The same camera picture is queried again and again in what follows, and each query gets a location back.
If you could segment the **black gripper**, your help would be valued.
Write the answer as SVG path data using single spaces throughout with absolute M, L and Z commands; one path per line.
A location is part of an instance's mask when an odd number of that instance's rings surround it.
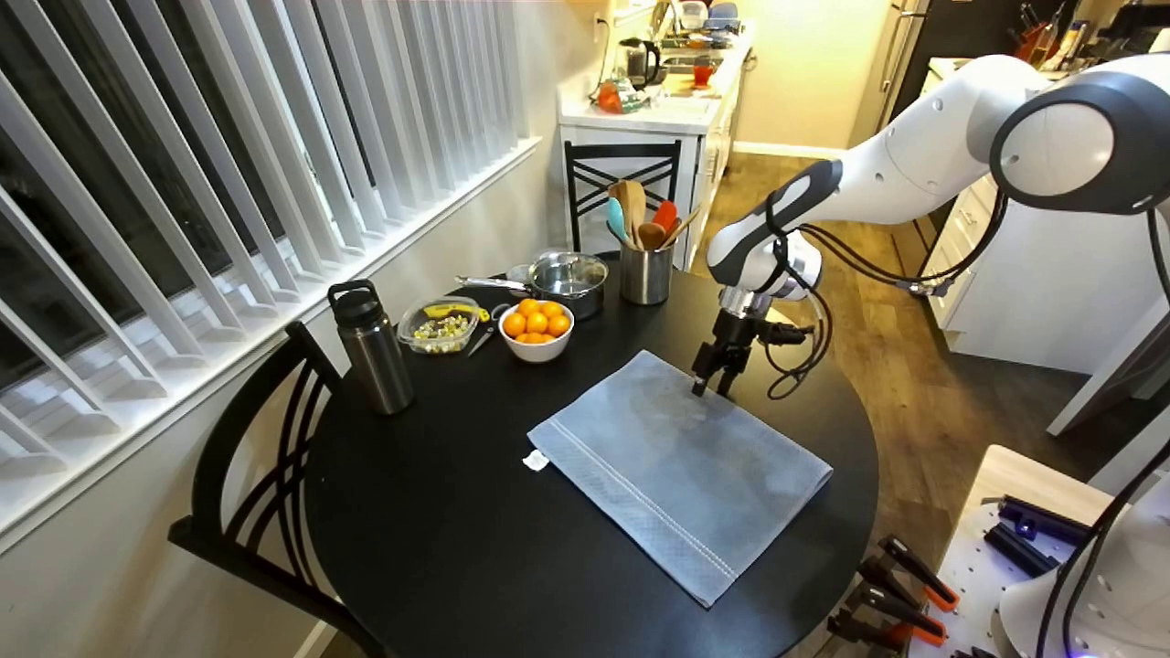
M 730 398 L 730 385 L 743 375 L 748 363 L 744 348 L 761 334 L 770 300 L 765 292 L 725 289 L 717 302 L 719 302 L 717 326 L 713 326 L 717 348 L 713 343 L 699 348 L 689 363 L 689 371 L 695 371 L 689 395 L 704 395 L 709 380 L 719 371 L 719 356 L 725 356 L 717 395 Z

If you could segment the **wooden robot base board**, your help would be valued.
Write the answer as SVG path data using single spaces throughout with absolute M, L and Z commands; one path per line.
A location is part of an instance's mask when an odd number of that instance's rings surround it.
M 979 458 L 937 568 L 937 576 L 958 603 L 923 608 L 923 614 L 942 625 L 942 639 L 915 639 L 908 658 L 1023 658 L 1005 629 L 1000 600 L 1034 581 L 1042 568 L 1059 568 L 1071 557 L 1071 540 L 1045 530 L 1020 530 L 1000 516 L 1005 502 L 1023 502 L 1083 527 L 1107 507 L 1107 494 L 1016 448 L 990 445 Z

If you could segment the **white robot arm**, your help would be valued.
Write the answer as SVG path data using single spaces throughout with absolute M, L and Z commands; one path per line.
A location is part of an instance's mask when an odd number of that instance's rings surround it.
M 1151 212 L 1170 195 L 1170 53 L 1122 53 L 1062 79 L 979 53 L 858 145 L 776 187 L 709 236 L 719 309 L 689 390 L 726 390 L 754 343 L 789 340 L 767 306 L 815 289 L 822 257 L 808 234 L 820 220 L 911 224 L 979 174 L 1026 208 Z

